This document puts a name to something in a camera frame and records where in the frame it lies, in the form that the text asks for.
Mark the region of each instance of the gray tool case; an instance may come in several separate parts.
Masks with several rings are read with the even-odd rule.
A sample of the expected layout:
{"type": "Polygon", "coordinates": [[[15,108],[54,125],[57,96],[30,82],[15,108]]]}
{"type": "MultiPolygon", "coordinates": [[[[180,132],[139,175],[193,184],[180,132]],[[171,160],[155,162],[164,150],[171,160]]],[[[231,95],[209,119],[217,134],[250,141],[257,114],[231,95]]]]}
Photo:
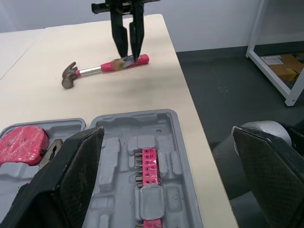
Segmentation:
{"type": "MultiPolygon", "coordinates": [[[[177,114],[169,109],[111,114],[96,117],[89,127],[82,119],[21,123],[7,127],[0,139],[13,128],[35,125],[49,137],[63,141],[84,129],[103,126],[102,153],[83,228],[135,228],[143,217],[160,214],[164,207],[164,228],[203,228],[194,191],[187,153],[177,114]],[[135,181],[135,156],[143,148],[156,148],[163,205],[144,202],[135,181]]],[[[18,189],[38,171],[35,166],[20,168],[19,163],[0,167],[0,222],[18,189]]]]}

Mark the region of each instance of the white table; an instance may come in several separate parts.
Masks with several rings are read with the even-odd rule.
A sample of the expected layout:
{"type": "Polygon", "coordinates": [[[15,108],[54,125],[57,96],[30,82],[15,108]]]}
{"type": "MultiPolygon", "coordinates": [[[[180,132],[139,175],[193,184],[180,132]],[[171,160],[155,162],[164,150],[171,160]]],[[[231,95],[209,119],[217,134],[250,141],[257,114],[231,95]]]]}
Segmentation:
{"type": "Polygon", "coordinates": [[[178,114],[204,228],[237,228],[184,75],[161,15],[145,17],[146,66],[61,86],[72,61],[81,69],[118,57],[109,21],[47,28],[0,81],[0,129],[29,121],[152,109],[178,114]]]}
{"type": "Polygon", "coordinates": [[[0,33],[0,80],[36,41],[43,29],[0,33]]]}
{"type": "Polygon", "coordinates": [[[255,53],[255,45],[258,38],[258,34],[261,30],[263,19],[265,17],[266,9],[269,0],[261,0],[260,6],[257,12],[256,21],[251,33],[246,57],[257,65],[257,67],[265,74],[269,81],[278,89],[278,91],[286,98],[285,104],[287,106],[294,106],[301,92],[304,89],[304,70],[299,75],[292,89],[288,86],[269,68],[269,66],[255,53]]]}

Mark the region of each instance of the hammer handle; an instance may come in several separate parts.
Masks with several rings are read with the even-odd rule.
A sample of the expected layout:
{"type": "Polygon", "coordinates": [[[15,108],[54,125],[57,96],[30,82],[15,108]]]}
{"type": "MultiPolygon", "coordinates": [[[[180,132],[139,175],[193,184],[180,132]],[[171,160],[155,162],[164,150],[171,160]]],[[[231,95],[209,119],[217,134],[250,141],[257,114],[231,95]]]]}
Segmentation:
{"type": "MultiPolygon", "coordinates": [[[[137,63],[131,64],[128,67],[136,66],[136,65],[144,65],[144,64],[148,64],[148,63],[149,63],[149,57],[148,57],[147,54],[144,54],[144,55],[139,56],[137,63]]],[[[81,77],[81,76],[87,76],[87,75],[97,74],[97,73],[101,73],[101,72],[111,72],[111,71],[118,70],[113,65],[114,65],[114,61],[104,63],[100,66],[96,66],[96,67],[93,67],[93,68],[88,68],[88,69],[84,69],[84,70],[77,70],[76,75],[77,75],[77,77],[81,77]]]]}

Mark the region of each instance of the robotic arm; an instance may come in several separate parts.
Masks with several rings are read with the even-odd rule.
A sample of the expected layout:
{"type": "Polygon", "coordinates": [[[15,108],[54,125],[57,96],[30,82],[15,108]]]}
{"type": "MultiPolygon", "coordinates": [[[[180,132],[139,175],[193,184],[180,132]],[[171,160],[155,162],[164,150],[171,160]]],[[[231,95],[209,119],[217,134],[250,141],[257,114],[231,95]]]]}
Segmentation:
{"type": "Polygon", "coordinates": [[[110,12],[112,36],[121,58],[128,56],[128,36],[123,25],[123,15],[133,15],[133,22],[129,28],[132,55],[134,62],[137,63],[144,37],[143,5],[152,1],[159,0],[105,0],[105,3],[92,4],[94,14],[110,12]]]}

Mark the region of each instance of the plastic tray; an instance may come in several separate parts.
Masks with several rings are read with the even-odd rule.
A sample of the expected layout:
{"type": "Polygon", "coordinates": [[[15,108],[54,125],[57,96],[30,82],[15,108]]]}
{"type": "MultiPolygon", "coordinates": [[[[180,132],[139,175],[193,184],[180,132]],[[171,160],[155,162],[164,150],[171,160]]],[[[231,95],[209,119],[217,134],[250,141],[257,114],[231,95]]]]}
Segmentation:
{"type": "Polygon", "coordinates": [[[64,141],[86,128],[104,127],[102,155],[83,228],[135,228],[142,223],[143,202],[135,181],[135,172],[140,170],[134,166],[134,153],[153,147],[158,153],[164,196],[163,227],[203,228],[181,128],[174,111],[102,115],[95,118],[90,127],[86,127],[82,119],[15,124],[4,129],[0,138],[21,125],[43,128],[49,136],[49,145],[55,139],[64,141]]]}

